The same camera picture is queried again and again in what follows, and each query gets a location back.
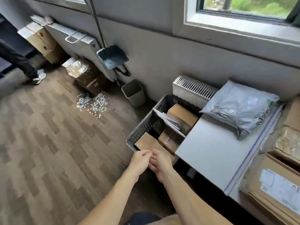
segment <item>wooden floor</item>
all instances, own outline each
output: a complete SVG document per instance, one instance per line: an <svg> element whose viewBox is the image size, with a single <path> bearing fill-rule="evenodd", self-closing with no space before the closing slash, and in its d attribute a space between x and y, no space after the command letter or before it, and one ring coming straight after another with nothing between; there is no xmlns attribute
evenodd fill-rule
<svg viewBox="0 0 300 225"><path fill-rule="evenodd" d="M0 225L77 224L128 166L125 139L153 107L134 109L120 88L106 92L97 119L76 108L81 91L63 67L38 86L15 69L0 79ZM134 212L172 213L163 186L147 170L134 186L120 224Z"/></svg>

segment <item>dustpan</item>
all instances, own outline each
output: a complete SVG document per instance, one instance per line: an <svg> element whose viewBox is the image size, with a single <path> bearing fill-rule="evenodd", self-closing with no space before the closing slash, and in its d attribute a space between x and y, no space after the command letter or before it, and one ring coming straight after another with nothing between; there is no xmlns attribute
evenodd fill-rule
<svg viewBox="0 0 300 225"><path fill-rule="evenodd" d="M128 57L126 56L124 51L122 49L120 49L117 45L112 45L109 47L105 46L104 38L103 38L101 29L100 29L100 25L99 25L98 18L96 15L93 0L89 0L89 7L93 13L94 20L97 24L97 28L98 28L98 31L99 31L99 34L101 37L101 41L103 44L103 49L97 51L97 55L99 56L99 58L103 61L103 63L109 70L115 68L117 71L121 72L122 74L129 75L128 71L122 72L117 67L119 65L124 64L126 61L129 61Z"/></svg>

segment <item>cardboard box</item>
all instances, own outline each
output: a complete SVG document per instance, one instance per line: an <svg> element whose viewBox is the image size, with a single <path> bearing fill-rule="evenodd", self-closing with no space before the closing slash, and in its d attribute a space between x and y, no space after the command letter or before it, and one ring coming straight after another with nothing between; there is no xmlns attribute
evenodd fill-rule
<svg viewBox="0 0 300 225"><path fill-rule="evenodd" d="M70 58L62 65L67 66L66 68L70 76L86 87L100 75L100 71L95 65L87 60Z"/></svg>
<svg viewBox="0 0 300 225"><path fill-rule="evenodd" d="M300 173L269 154L258 155L240 191L277 224L300 224Z"/></svg>
<svg viewBox="0 0 300 225"><path fill-rule="evenodd" d="M66 56L65 51L47 30L35 22L23 27L18 33L30 42L51 64Z"/></svg>
<svg viewBox="0 0 300 225"><path fill-rule="evenodd" d="M147 132L144 133L143 136L141 136L141 138L134 145L137 146L139 150L151 150L153 148L160 150L169 155L172 162L175 159L175 157L171 155L171 153L169 153L167 149L161 146L159 142Z"/></svg>
<svg viewBox="0 0 300 225"><path fill-rule="evenodd" d="M93 79L87 86L81 84L80 82L78 83L81 87L96 96L107 86L107 79L104 74L100 72L99 76Z"/></svg>
<svg viewBox="0 0 300 225"><path fill-rule="evenodd" d="M167 127L159 136L158 142L163 145L172 155L183 142L184 138L170 127Z"/></svg>
<svg viewBox="0 0 300 225"><path fill-rule="evenodd" d="M184 135L187 135L190 132L199 119L196 115L180 106L178 103L168 110L167 116L179 123L180 131Z"/></svg>
<svg viewBox="0 0 300 225"><path fill-rule="evenodd" d="M300 171L300 97L286 106L262 151Z"/></svg>

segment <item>sneaker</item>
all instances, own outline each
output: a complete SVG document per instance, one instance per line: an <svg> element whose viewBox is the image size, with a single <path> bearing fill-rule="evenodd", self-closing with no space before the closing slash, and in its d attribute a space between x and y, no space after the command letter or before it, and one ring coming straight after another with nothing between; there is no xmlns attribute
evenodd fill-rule
<svg viewBox="0 0 300 225"><path fill-rule="evenodd" d="M43 81L43 79L45 79L46 76L47 76L46 73L44 73L43 69L38 70L37 74L38 74L38 78L35 78L35 79L31 80L31 83L34 84L34 85L40 84Z"/></svg>

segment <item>grey plastic mailer bag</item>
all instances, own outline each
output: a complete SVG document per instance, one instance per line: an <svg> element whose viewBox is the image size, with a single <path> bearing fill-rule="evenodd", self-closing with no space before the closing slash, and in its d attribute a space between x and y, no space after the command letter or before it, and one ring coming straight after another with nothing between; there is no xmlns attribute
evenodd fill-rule
<svg viewBox="0 0 300 225"><path fill-rule="evenodd" d="M278 100L275 94L228 80L200 112L237 128L240 140L264 121Z"/></svg>

